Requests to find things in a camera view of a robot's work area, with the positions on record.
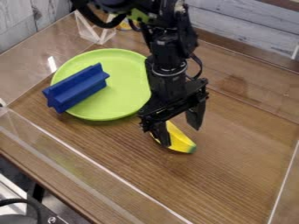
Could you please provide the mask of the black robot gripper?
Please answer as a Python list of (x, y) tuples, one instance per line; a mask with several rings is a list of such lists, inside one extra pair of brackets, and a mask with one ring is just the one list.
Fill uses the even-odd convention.
[(185, 114), (189, 126), (199, 130), (206, 112), (208, 80), (185, 73), (187, 61), (172, 71), (164, 71), (155, 65), (149, 56), (144, 60), (149, 85), (149, 100), (137, 111), (143, 131), (149, 131), (163, 147), (171, 146), (171, 136), (165, 122), (180, 113)]

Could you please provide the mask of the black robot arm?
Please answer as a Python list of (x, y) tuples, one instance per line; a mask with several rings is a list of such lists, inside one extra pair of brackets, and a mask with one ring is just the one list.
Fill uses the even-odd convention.
[(197, 33), (192, 28), (189, 6), (184, 0), (71, 0), (73, 8), (97, 27), (109, 29), (127, 20), (143, 33), (151, 55), (144, 60), (151, 91), (149, 100), (137, 111), (143, 131), (161, 146), (172, 145), (167, 122), (185, 114), (187, 123), (202, 127), (208, 80), (187, 74)]

